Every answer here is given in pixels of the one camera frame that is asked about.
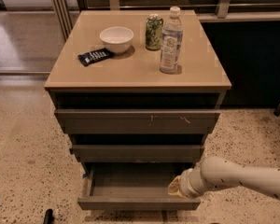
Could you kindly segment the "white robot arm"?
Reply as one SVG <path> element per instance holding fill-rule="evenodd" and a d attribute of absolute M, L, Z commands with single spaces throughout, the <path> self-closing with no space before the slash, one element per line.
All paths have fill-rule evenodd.
<path fill-rule="evenodd" d="M 240 165 L 218 156 L 206 157 L 198 166 L 178 175 L 168 194 L 194 199 L 209 191 L 242 186 L 280 201 L 280 168 Z"/>

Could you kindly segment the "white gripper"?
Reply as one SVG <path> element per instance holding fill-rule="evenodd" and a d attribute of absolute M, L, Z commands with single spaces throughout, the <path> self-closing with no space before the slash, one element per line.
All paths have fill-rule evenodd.
<path fill-rule="evenodd" d="M 198 167 L 185 170 L 181 176 L 176 176 L 169 184 L 167 192 L 171 196 L 198 198 L 205 193 L 205 182 Z"/>

